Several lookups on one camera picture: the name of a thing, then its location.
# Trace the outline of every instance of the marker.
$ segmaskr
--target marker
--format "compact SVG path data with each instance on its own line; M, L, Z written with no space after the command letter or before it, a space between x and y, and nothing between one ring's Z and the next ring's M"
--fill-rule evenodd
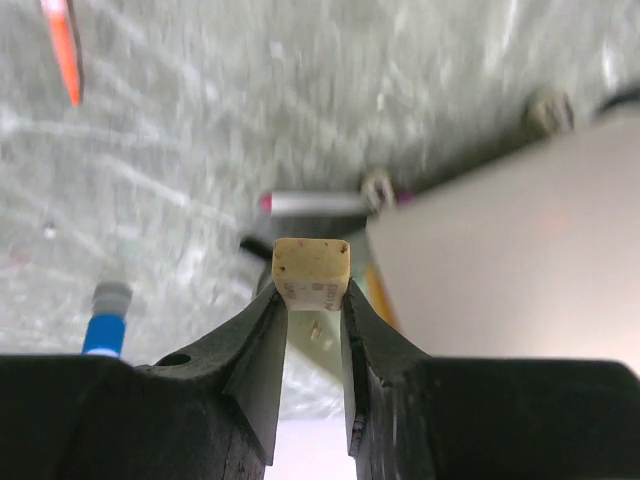
M125 316L132 297L131 287L124 282L108 281L96 286L83 354L120 357L127 328Z
M80 104L80 72L67 0L41 0L41 2L42 10L49 19L51 43L62 80L69 92L71 105L78 106Z
M411 198L411 194L400 194L398 203ZM260 198L260 208L274 217L349 217L372 213L365 199L354 192L271 192Z

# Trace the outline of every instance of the white marker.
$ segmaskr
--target white marker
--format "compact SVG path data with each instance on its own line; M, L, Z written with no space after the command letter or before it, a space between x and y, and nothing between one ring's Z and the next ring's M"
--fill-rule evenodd
M262 211L275 217L356 216L371 213L353 192L271 192L260 199Z

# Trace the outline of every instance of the floor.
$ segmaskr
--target floor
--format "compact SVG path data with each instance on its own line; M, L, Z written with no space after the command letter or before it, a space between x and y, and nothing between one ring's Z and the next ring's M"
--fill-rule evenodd
M273 187L432 179L500 147L535 88L578 119L639 78L635 0L76 0L69 106L37 2L0 0L0 350L79 350L96 281L135 289L153 362L248 301ZM282 417L341 415L292 350Z

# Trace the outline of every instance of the orange marker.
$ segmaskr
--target orange marker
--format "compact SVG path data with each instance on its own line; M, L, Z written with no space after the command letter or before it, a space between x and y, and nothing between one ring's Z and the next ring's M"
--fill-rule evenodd
M42 10L49 19L53 50L58 58L71 104L75 107L80 104L80 72L67 0L42 0Z

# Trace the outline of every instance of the blue marker cap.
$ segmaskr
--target blue marker cap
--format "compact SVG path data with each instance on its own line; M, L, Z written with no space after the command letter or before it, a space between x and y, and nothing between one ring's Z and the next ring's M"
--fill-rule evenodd
M125 321L117 315L98 315L89 321L82 346L87 355L119 357L124 343Z
M124 282L101 282L93 293L93 317L89 321L82 347L86 355L119 357L122 353L125 315L133 291Z

